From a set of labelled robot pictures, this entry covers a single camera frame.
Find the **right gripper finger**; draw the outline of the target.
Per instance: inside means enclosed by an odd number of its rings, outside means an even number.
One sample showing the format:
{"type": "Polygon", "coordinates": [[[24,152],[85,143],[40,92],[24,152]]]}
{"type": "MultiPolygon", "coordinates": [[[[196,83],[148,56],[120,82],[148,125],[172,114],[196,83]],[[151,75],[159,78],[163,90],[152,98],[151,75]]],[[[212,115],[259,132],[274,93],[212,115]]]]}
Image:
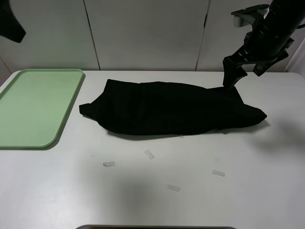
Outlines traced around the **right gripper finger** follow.
{"type": "Polygon", "coordinates": [[[242,78],[247,76],[247,72],[244,69],[232,69],[227,74],[227,88],[231,89],[242,78]]]}
{"type": "Polygon", "coordinates": [[[224,88],[231,89],[240,79],[242,79],[242,67],[225,62],[223,79],[224,88]]]}

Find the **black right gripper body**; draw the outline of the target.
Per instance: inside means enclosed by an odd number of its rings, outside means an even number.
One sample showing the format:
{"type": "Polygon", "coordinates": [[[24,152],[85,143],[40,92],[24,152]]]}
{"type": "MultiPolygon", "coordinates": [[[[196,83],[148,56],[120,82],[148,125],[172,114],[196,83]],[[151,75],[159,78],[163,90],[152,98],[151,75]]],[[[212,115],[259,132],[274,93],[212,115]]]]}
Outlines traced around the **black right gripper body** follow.
{"type": "Polygon", "coordinates": [[[289,33],[272,32],[266,26],[258,25],[246,34],[244,44],[223,60],[234,66],[253,64],[257,76],[264,74],[275,63],[286,59],[287,49],[294,40],[289,33]]]}

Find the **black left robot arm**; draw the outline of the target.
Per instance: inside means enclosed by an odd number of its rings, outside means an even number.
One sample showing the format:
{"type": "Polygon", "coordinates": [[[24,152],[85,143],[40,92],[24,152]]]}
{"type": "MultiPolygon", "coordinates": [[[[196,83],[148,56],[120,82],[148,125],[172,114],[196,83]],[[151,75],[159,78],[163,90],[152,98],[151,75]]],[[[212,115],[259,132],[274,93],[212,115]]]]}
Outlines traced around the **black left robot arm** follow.
{"type": "Polygon", "coordinates": [[[21,43],[26,35],[12,12],[9,0],[0,0],[0,35],[16,43],[21,43]]]}

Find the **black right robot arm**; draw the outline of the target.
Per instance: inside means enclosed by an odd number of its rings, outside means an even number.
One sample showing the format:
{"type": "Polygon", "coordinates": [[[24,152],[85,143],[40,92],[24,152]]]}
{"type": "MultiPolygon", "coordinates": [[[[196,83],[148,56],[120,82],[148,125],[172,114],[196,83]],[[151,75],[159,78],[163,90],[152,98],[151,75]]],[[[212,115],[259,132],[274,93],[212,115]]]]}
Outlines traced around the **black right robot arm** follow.
{"type": "Polygon", "coordinates": [[[257,76],[271,66],[286,59],[287,49],[294,40],[291,35],[303,28],[305,2],[303,0],[274,0],[271,4],[259,4],[233,11],[234,26],[251,25],[252,30],[244,38],[243,45],[223,60],[225,88],[232,88],[247,76],[243,65],[254,65],[257,76]]]}

